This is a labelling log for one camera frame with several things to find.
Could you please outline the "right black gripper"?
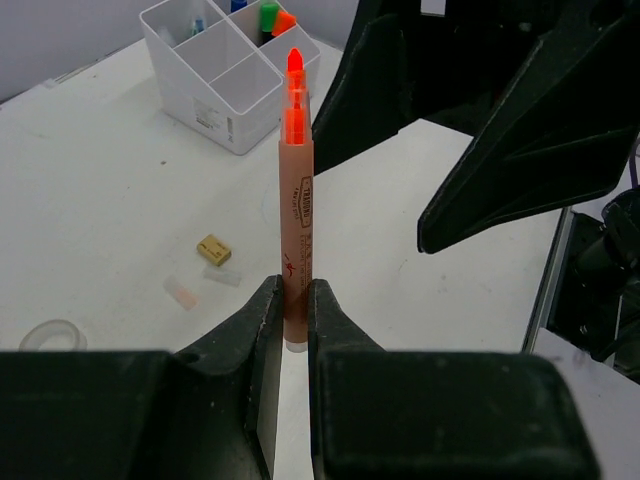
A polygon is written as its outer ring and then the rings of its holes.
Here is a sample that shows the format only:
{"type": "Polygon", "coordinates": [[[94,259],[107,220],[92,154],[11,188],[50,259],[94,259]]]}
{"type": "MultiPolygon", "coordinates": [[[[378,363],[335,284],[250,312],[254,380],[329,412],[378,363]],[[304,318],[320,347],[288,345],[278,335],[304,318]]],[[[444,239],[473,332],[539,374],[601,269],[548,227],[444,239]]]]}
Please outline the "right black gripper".
{"type": "Polygon", "coordinates": [[[479,130],[417,225],[433,254],[601,197],[639,133],[635,1],[362,1],[313,123],[319,175],[427,119],[479,130]]]}

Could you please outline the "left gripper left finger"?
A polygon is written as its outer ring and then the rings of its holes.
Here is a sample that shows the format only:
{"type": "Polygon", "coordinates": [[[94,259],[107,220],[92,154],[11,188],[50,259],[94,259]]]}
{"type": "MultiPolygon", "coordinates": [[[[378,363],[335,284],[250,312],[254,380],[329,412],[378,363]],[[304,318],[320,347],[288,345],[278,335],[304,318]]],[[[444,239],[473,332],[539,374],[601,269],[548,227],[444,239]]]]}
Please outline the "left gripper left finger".
{"type": "Polygon", "coordinates": [[[5,352],[5,479],[269,479],[283,285],[179,352],[5,352]]]}

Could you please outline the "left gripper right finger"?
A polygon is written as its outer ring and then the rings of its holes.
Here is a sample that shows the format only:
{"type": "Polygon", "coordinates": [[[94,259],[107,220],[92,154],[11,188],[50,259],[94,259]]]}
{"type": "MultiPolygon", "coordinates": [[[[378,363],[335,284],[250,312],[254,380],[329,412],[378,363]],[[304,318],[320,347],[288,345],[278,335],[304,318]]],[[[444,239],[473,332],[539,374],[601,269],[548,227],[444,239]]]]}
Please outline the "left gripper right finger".
{"type": "Polygon", "coordinates": [[[548,360],[387,351],[312,283],[309,408],[318,479],[596,479],[578,409],[548,360]]]}

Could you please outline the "orange pen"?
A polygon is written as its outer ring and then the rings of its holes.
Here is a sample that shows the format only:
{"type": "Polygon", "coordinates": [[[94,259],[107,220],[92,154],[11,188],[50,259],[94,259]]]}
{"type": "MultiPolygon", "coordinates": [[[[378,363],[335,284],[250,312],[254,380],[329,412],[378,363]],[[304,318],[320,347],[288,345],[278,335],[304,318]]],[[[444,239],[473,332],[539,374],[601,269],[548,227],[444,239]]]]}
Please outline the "orange pen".
{"type": "Polygon", "coordinates": [[[308,342],[308,297],[313,265],[314,142],[304,58],[292,48],[283,83],[278,144],[281,268],[285,346],[302,353],[308,342]]]}

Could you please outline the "green black highlighter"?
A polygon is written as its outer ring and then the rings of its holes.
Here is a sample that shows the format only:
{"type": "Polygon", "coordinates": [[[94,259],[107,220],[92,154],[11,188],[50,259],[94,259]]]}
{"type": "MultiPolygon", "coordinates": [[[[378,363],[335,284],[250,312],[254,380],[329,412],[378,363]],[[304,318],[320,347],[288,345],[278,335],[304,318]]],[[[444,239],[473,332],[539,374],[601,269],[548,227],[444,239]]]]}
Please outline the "green black highlighter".
{"type": "Polygon", "coordinates": [[[279,4],[276,2],[264,2],[259,9],[259,23],[261,31],[261,43],[265,44],[273,38],[273,29],[276,23],[279,4]]]}

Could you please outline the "orange black highlighter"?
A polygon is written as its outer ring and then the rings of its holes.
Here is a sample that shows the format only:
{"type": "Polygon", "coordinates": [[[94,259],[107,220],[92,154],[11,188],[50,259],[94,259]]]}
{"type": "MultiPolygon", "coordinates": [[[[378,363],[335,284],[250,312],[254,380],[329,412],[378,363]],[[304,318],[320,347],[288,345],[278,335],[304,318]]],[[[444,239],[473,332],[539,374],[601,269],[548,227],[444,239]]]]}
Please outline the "orange black highlighter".
{"type": "Polygon", "coordinates": [[[275,17],[271,34],[277,37],[297,24],[296,17],[284,10],[279,10],[275,17]]]}

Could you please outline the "green pen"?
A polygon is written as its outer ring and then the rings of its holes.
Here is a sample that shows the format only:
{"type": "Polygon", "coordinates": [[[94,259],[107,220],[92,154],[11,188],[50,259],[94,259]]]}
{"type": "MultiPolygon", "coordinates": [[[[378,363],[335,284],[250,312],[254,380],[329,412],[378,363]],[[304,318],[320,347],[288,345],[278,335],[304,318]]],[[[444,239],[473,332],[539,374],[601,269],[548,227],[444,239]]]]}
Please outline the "green pen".
{"type": "Polygon", "coordinates": [[[206,30],[206,22],[202,16],[195,16],[190,26],[190,35],[195,36],[206,30]]]}

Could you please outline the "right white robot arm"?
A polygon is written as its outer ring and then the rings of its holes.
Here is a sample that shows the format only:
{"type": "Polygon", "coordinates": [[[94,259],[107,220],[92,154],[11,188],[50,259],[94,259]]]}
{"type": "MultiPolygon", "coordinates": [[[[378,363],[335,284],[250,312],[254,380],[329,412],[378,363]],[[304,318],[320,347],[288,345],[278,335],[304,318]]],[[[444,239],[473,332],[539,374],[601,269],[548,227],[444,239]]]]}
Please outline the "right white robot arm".
{"type": "Polygon", "coordinates": [[[425,119],[471,144],[417,224],[433,254],[491,227],[607,198],[574,218],[551,329],[605,360],[639,334],[617,320],[639,277],[639,191],[616,192],[639,142],[635,1],[362,1],[313,123],[324,172],[425,119]]]}

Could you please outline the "clear pen cap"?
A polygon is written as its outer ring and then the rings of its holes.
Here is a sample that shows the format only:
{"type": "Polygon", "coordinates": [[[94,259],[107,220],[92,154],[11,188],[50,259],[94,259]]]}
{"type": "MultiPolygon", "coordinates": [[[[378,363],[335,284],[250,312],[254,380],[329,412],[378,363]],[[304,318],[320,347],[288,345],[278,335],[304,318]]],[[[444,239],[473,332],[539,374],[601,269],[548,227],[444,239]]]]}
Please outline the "clear pen cap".
{"type": "Polygon", "coordinates": [[[240,285],[242,279],[241,274],[238,272],[216,267],[213,265],[204,268],[203,277],[217,283],[232,286],[234,288],[237,288],[240,285]]]}
{"type": "Polygon", "coordinates": [[[198,298],[174,275],[164,280],[163,289],[185,311],[190,311],[198,305],[198,298]]]}

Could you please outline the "small wooden block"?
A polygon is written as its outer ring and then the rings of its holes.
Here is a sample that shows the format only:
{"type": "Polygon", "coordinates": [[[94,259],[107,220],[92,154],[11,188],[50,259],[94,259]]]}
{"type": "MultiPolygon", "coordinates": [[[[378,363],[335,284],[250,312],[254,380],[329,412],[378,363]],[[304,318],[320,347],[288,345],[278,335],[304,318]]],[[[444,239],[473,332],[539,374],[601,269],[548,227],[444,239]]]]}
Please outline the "small wooden block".
{"type": "Polygon", "coordinates": [[[232,250],[216,236],[209,234],[196,245],[197,252],[214,266],[221,266],[232,256],[232,250]]]}

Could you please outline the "clear tape roll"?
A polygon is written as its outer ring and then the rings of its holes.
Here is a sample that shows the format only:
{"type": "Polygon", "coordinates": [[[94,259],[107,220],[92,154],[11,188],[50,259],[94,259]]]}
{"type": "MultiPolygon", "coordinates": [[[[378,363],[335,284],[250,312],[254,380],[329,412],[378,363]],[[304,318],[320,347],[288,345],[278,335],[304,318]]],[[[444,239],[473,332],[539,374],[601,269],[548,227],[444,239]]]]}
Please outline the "clear tape roll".
{"type": "Polygon", "coordinates": [[[88,346],[86,336],[74,323],[64,319],[52,319],[30,330],[21,340],[19,350],[43,350],[45,344],[55,338],[65,341],[63,351],[85,351],[88,346]]]}

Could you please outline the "blue item in organizer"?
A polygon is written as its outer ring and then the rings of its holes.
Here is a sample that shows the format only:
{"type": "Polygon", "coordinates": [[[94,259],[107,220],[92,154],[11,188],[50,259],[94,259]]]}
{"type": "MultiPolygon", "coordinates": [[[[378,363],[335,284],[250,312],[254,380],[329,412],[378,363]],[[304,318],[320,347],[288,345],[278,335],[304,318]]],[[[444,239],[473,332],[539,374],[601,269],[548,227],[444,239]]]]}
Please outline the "blue item in organizer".
{"type": "Polygon", "coordinates": [[[230,0],[230,12],[234,13],[248,5],[248,0],[230,0]]]}

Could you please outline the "white compartment organizer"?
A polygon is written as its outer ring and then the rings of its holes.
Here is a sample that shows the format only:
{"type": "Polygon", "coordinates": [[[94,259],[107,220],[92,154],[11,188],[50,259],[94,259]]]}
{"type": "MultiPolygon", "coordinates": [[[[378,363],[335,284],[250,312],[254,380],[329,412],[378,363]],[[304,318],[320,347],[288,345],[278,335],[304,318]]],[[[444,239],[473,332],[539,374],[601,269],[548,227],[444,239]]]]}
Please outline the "white compartment organizer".
{"type": "Polygon", "coordinates": [[[236,155],[278,127],[289,51],[302,53],[310,86],[320,65],[299,25],[261,43],[262,3],[231,13],[230,1],[172,0],[139,15],[164,112],[236,155]],[[206,30],[191,36],[195,16],[206,30]]]}

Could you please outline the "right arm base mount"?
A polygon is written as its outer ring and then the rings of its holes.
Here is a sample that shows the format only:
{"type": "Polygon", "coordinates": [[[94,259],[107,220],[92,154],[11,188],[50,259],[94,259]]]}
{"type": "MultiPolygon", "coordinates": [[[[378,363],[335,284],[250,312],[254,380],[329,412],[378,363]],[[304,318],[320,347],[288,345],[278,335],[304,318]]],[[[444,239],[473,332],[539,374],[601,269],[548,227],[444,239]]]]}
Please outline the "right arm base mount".
{"type": "Polygon", "coordinates": [[[534,350],[541,329],[610,367],[639,338],[639,231],[620,208],[608,222],[561,211],[524,352],[534,350]]]}

